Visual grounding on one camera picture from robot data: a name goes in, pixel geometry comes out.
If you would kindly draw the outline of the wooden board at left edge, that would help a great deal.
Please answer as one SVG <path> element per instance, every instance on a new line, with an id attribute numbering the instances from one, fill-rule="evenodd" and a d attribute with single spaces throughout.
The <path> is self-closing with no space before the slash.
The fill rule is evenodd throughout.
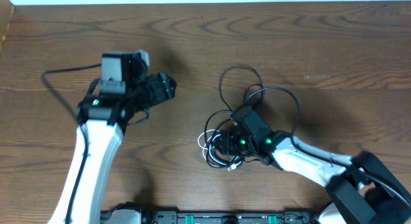
<path id="1" fill-rule="evenodd" d="M 0 2 L 0 50 L 2 50 L 15 6 L 10 0 L 0 0 Z"/>

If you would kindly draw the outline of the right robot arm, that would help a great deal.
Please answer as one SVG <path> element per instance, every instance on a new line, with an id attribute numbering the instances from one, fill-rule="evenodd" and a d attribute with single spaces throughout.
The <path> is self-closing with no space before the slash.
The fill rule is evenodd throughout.
<path id="1" fill-rule="evenodd" d="M 252 107 L 231 113 L 233 127 L 214 130 L 206 141 L 210 163 L 230 170 L 247 157 L 266 166 L 297 173 L 322 186 L 331 203 L 317 223 L 406 223 L 410 193 L 374 154 L 331 153 L 301 141 L 291 132 L 274 131 Z"/>

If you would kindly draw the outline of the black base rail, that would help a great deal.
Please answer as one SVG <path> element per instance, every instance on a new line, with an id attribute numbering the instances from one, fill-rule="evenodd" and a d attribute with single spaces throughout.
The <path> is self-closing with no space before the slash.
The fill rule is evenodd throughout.
<path id="1" fill-rule="evenodd" d="M 140 224 L 311 224 L 318 223 L 307 210 L 281 212 L 181 211 L 177 207 L 144 207 L 120 203 L 100 213 L 100 223 Z"/>

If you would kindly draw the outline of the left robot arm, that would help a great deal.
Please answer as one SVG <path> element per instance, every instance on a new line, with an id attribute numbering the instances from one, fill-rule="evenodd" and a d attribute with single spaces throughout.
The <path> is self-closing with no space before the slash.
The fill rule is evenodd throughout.
<path id="1" fill-rule="evenodd" d="M 149 75 L 149 54 L 109 51 L 101 76 L 92 81 L 77 110 L 76 146 L 67 179 L 50 223 L 99 223 L 114 156 L 138 112 L 174 98 L 177 84 L 164 71 Z"/>

